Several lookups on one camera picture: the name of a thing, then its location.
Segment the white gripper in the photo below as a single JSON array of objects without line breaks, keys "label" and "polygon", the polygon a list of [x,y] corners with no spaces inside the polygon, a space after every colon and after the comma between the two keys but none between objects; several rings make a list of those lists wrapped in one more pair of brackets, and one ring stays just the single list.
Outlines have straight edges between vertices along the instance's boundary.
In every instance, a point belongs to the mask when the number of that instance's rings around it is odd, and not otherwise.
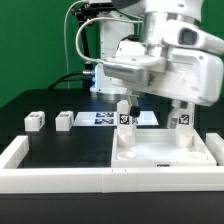
[{"label": "white gripper", "polygon": [[[167,120],[167,127],[175,129],[183,101],[210,106],[219,99],[224,64],[201,50],[171,47],[166,58],[130,53],[110,57],[108,75],[113,84],[129,90],[176,99]],[[131,91],[126,95],[129,115],[138,118],[138,96]]]}]

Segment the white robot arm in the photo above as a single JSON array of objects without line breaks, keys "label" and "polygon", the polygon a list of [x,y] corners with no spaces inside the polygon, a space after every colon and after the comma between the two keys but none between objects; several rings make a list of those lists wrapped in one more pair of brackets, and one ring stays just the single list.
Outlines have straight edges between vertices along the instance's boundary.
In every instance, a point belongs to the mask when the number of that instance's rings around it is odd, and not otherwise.
[{"label": "white robot arm", "polygon": [[224,75],[224,40],[199,28],[203,0],[111,3],[126,17],[107,21],[140,26],[139,41],[122,41],[114,55],[95,60],[126,95],[128,115],[139,116],[138,94],[148,93],[173,100],[169,127],[191,127],[197,105],[217,102]]}]

